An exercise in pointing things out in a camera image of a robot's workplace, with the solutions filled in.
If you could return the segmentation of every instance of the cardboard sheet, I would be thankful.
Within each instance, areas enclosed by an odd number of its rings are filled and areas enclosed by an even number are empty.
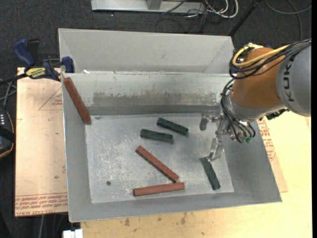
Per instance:
[[[15,216],[68,211],[61,83],[17,81]]]

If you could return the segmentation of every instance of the table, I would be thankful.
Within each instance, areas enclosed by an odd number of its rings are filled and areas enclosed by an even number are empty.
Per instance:
[[[28,127],[32,134],[21,135],[19,129],[23,118],[20,116],[22,113],[18,113],[17,140],[27,136],[32,138],[32,135],[39,133],[39,127],[43,124],[46,124],[46,130],[56,128],[62,130],[62,119],[60,123],[56,123],[56,127],[50,123],[51,117],[47,117],[47,112],[61,115],[58,104],[60,103],[59,87],[58,82],[45,79],[25,78],[18,82],[18,110],[21,111],[22,108],[21,97],[29,95],[27,105],[34,107],[36,112],[42,112],[45,123],[38,120],[37,123],[32,123],[33,127]],[[45,89],[53,91],[47,99],[41,95],[49,93]],[[25,115],[35,118],[36,114],[32,112],[31,109],[24,110]],[[311,237],[312,142],[308,121],[294,113],[284,113],[277,119],[266,121],[287,184],[287,192],[281,194],[282,203],[81,222],[84,237]],[[25,152],[23,151],[25,148],[17,142],[16,170],[20,174],[17,179],[23,175],[24,182],[16,181],[16,190],[26,191],[26,196],[17,200],[19,194],[16,194],[16,206],[20,207],[16,213],[21,213],[16,216],[33,216],[67,210],[62,136],[56,131],[51,137],[46,134],[43,138],[38,137],[37,141],[43,142],[45,138],[52,139],[52,137],[59,140],[56,149],[45,154],[30,151],[29,154],[32,155],[28,158],[21,155],[21,152]],[[29,180],[25,178],[26,176],[35,179]],[[29,191],[36,191],[36,194],[28,193]],[[54,195],[57,197],[53,198],[51,193],[57,193]]]

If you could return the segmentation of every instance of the bin floor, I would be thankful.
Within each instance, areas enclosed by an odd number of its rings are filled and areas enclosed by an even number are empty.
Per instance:
[[[189,134],[157,126],[160,117],[189,128]],[[225,153],[212,163],[221,188],[210,185],[200,158],[209,154],[216,124],[200,131],[200,119],[201,114],[92,116],[92,124],[85,125],[92,202],[233,192]],[[172,134],[174,143],[141,138],[141,129]],[[171,183],[135,152],[139,145],[177,173],[185,190],[134,197],[134,188]]]

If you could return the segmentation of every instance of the metal stand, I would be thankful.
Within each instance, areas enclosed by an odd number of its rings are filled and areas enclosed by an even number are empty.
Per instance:
[[[180,1],[171,0],[92,0],[92,10],[100,11],[141,11],[141,12],[166,12],[175,8]],[[200,2],[185,2],[175,9],[173,13],[187,13],[189,10],[200,10]]]

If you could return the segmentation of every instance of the wooden block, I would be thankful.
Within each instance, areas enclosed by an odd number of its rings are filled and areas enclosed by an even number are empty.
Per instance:
[[[152,194],[165,193],[165,192],[171,192],[171,191],[178,191],[183,189],[185,189],[185,184],[183,182],[177,182],[177,183],[149,186],[149,187],[143,187],[143,188],[135,188],[133,190],[133,195],[145,196],[145,195],[152,195]]]
[[[141,145],[139,145],[139,147],[135,151],[142,158],[144,158],[146,161],[148,161],[152,166],[154,166],[157,170],[162,172],[162,174],[165,175],[167,178],[169,178],[172,182],[178,181],[179,176],[176,173],[174,173],[164,163],[159,161],[156,157],[154,157],[151,153],[149,153]]]
[[[90,114],[89,114],[84,102],[80,98],[80,95],[79,95],[79,93],[78,93],[78,91],[77,91],[77,89],[76,89],[76,87],[75,87],[75,85],[70,77],[64,79],[64,86],[66,87],[66,89],[70,95],[70,98],[72,99],[73,103],[75,104],[75,107],[78,110],[78,113],[81,116],[84,123],[91,123]]]

